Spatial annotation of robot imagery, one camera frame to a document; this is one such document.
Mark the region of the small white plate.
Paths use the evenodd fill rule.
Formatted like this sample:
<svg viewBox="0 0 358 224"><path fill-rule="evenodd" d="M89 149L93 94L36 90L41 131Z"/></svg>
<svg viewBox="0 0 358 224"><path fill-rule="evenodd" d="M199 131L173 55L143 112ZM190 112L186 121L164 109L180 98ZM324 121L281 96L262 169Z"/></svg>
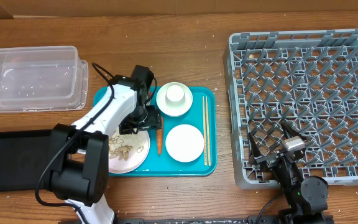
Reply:
<svg viewBox="0 0 358 224"><path fill-rule="evenodd" d="M174 160L184 163L192 162L204 151L204 137L198 128L181 124L168 132L165 147Z"/></svg>

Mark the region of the large pink plate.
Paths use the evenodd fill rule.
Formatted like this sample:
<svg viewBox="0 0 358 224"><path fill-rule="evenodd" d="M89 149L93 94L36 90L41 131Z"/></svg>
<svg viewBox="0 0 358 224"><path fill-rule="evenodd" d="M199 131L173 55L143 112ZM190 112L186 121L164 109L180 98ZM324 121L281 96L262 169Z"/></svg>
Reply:
<svg viewBox="0 0 358 224"><path fill-rule="evenodd" d="M125 174L137 169L146 159L150 149L147 131L137 134L120 134L119 128L109 139L109 172Z"/></svg>

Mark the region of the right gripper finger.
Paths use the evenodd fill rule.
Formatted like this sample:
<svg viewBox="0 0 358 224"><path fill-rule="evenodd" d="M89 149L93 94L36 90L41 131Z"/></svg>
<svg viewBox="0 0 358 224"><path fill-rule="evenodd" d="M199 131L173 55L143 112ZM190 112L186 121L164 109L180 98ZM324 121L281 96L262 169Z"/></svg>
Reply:
<svg viewBox="0 0 358 224"><path fill-rule="evenodd" d="M248 140L249 140L249 162L252 165L259 165L260 160L262 158L262 153L260 152L252 133L248 133Z"/></svg>
<svg viewBox="0 0 358 224"><path fill-rule="evenodd" d="M298 131L296 131L295 129L292 128L292 126L287 123L286 121L282 121L280 123L282 130L283 130L283 134L285 136L285 139L290 139L293 137L300 137L304 142L306 142L306 137L303 136L302 134L300 134Z"/></svg>

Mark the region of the clear plastic bin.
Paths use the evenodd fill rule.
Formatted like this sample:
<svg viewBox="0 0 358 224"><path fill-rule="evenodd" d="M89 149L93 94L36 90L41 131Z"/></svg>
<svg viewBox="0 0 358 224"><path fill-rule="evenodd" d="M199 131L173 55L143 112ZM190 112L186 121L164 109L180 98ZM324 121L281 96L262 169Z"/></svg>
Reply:
<svg viewBox="0 0 358 224"><path fill-rule="evenodd" d="M81 110L88 80L74 46L0 49L0 113Z"/></svg>

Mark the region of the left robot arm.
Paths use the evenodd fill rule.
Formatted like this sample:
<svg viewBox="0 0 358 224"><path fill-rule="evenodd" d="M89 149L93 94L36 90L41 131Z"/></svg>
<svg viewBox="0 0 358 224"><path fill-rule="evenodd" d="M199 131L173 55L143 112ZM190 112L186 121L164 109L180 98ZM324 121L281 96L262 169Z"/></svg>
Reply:
<svg viewBox="0 0 358 224"><path fill-rule="evenodd" d="M129 77L112 75L97 63L93 68L107 89L85 116L70 126L57 124L50 135L47 165L35 187L46 207L71 207L80 223L115 223L104 192L109 178L109 138L161 129L160 110L149 104L157 79L150 68L136 65Z"/></svg>

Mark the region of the teal plastic serving tray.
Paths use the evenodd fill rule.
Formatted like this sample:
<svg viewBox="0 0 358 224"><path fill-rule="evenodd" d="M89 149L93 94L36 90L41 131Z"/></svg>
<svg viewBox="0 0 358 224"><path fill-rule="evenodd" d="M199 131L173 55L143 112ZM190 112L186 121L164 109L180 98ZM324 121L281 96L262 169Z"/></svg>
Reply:
<svg viewBox="0 0 358 224"><path fill-rule="evenodd" d="M217 144L216 144L216 104L214 93L205 87L191 86L193 94L193 104L189 111L181 117L169 117L163 114L164 128L163 136L166 137L168 132L177 125L190 124L200 131L203 131L203 110L202 97L208 99L209 113L209 146L210 159L208 165L204 164L204 155L200 155L192 162L178 162L169 156L166 149L163 149L162 155L157 154L156 134L154 130L149 131L150 149L145 161L134 170L125 173L128 177L173 177L173 176L206 176L210 175L217 166Z"/></svg>

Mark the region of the pale green bowl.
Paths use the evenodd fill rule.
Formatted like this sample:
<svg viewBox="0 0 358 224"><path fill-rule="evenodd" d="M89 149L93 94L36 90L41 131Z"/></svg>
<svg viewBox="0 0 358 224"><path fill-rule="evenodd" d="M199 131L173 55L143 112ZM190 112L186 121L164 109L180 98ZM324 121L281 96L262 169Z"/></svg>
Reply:
<svg viewBox="0 0 358 224"><path fill-rule="evenodd" d="M171 85L180 85L185 92L185 99L181 103L169 103L166 100L166 90ZM184 84L179 82L170 82L161 86L157 92L156 103L161 112L171 117L179 117L184 115L192 106L193 95L191 90Z"/></svg>

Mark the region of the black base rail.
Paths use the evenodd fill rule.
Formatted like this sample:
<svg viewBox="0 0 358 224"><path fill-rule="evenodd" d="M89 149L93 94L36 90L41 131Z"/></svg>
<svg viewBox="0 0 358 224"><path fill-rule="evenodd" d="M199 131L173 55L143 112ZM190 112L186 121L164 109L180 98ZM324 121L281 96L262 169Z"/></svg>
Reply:
<svg viewBox="0 0 358 224"><path fill-rule="evenodd" d="M326 216L326 223L334 224L332 216ZM259 222L256 222L257 215L247 218L192 218L192 219L165 219L165 220L145 220L143 218L116 218L113 223L117 224L276 224L280 222L277 216L262 216Z"/></svg>

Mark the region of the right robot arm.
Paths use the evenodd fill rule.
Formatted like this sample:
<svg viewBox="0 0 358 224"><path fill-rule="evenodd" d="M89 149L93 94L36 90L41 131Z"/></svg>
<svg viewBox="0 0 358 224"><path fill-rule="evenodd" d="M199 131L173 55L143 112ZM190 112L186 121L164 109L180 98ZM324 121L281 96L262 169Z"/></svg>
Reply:
<svg viewBox="0 0 358 224"><path fill-rule="evenodd" d="M281 127L285 136L282 148L267 156L260 152L254 135L248 134L249 160L260 170L273 174L289 206L266 222L334 223L332 216L323 213L328 209L328 183L319 176L304 178L296 164L305 155L307 138L286 122L282 122Z"/></svg>

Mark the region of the white cup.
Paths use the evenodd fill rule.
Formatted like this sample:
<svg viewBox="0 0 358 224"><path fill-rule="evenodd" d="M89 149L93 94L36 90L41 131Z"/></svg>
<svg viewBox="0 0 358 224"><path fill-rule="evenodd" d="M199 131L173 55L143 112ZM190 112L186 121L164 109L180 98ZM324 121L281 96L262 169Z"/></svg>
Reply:
<svg viewBox="0 0 358 224"><path fill-rule="evenodd" d="M181 103L185 99L185 92L180 85L171 85L166 90L166 100L169 103Z"/></svg>

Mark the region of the peanut and rice scraps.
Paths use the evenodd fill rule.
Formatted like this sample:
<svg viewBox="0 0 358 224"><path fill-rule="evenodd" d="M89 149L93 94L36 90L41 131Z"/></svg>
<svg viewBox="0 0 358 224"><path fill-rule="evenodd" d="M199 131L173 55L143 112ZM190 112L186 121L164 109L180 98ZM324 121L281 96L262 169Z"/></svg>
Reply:
<svg viewBox="0 0 358 224"><path fill-rule="evenodd" d="M109 158L128 161L132 155L145 149L147 139L142 134L119 134L119 130L109 139Z"/></svg>

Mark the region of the right wooden chopstick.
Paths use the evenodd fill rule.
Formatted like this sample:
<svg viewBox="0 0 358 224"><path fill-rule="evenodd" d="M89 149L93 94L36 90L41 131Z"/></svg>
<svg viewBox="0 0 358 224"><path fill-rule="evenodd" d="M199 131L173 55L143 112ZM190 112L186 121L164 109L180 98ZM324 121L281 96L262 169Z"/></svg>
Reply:
<svg viewBox="0 0 358 224"><path fill-rule="evenodd" d="M206 100L205 100L205 107L206 107L206 143L207 143L207 152L208 152L208 166L211 166L208 97L206 97Z"/></svg>

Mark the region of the orange carrot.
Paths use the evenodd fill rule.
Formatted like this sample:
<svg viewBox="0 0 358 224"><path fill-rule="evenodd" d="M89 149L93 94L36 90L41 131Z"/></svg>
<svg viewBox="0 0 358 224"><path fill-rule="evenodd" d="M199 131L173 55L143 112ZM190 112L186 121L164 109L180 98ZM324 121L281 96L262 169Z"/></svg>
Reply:
<svg viewBox="0 0 358 224"><path fill-rule="evenodd" d="M161 128L156 130L156 140L157 140L157 153L159 156L162 154L162 147L163 147L163 127L164 127L164 120L161 118Z"/></svg>

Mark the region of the grey dishwasher rack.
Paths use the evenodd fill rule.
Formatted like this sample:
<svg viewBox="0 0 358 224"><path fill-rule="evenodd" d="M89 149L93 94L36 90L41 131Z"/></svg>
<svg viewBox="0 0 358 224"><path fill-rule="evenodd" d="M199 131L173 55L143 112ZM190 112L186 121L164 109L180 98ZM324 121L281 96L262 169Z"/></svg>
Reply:
<svg viewBox="0 0 358 224"><path fill-rule="evenodd" d="M234 33L223 64L238 187L277 187L249 160L247 137L269 156L284 140L282 122L307 138L305 177L358 185L358 29Z"/></svg>

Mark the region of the black plastic tray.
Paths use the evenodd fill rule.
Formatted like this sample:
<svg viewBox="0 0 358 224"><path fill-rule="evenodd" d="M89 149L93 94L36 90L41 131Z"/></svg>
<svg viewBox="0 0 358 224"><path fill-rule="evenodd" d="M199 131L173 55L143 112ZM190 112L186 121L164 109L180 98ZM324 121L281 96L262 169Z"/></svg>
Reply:
<svg viewBox="0 0 358 224"><path fill-rule="evenodd" d="M0 192L34 190L47 165L51 130L0 132Z"/></svg>

